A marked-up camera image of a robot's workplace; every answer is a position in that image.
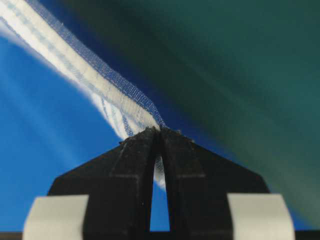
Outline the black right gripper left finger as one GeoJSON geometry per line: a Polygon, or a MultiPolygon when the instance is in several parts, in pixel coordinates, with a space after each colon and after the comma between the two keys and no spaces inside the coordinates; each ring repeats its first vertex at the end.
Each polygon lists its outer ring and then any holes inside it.
{"type": "Polygon", "coordinates": [[[137,240],[150,226],[154,128],[58,176],[37,197],[25,240],[137,240]]]}

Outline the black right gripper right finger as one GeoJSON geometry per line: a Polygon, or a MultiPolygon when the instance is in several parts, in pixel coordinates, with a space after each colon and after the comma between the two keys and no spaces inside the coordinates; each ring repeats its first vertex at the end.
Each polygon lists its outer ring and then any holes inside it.
{"type": "Polygon", "coordinates": [[[160,131],[170,226],[188,240],[293,240],[286,203],[257,173],[160,131]]]}

